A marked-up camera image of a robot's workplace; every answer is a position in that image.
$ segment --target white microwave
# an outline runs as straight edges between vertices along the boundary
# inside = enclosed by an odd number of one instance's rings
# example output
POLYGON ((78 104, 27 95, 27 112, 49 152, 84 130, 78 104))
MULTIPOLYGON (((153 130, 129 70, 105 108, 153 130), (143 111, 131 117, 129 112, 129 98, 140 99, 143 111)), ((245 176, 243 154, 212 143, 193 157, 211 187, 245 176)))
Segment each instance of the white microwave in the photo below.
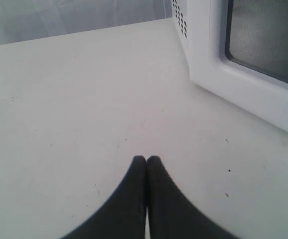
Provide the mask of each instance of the white microwave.
POLYGON ((172 0, 190 79, 288 132, 288 0, 172 0))

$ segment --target microwave window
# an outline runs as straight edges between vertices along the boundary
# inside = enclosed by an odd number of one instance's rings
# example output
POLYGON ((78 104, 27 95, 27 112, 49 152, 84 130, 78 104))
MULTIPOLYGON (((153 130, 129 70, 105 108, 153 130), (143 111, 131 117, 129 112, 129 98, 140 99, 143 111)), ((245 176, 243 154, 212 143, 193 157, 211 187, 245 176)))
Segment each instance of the microwave window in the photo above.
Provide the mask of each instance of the microwave window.
POLYGON ((288 0, 230 0, 229 60, 288 83, 288 0))

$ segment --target table surface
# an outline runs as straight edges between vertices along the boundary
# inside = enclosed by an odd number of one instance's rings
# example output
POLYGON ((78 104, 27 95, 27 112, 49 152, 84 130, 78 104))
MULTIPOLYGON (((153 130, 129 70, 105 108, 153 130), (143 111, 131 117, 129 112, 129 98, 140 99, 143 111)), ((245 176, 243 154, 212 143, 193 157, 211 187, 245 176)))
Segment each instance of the table surface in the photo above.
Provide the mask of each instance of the table surface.
POLYGON ((0 238, 59 238, 134 155, 232 233, 288 238, 288 133, 193 84, 164 19, 0 46, 0 238))

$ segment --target background wall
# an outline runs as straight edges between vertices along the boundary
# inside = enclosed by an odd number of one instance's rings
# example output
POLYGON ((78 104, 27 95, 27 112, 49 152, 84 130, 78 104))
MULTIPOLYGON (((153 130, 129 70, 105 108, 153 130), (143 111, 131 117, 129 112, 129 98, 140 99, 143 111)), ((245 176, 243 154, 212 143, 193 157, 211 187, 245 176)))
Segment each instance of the background wall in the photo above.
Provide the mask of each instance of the background wall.
POLYGON ((0 0, 0 45, 172 16, 170 0, 0 0))

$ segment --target white table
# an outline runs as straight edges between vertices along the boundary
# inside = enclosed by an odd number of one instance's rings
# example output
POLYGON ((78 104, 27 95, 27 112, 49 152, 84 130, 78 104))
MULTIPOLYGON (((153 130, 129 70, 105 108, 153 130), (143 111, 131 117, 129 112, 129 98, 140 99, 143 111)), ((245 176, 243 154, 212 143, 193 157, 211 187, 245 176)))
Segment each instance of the white table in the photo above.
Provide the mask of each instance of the white table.
POLYGON ((171 19, 0 46, 0 238, 65 235, 138 154, 236 235, 288 238, 288 133, 191 83, 171 19))

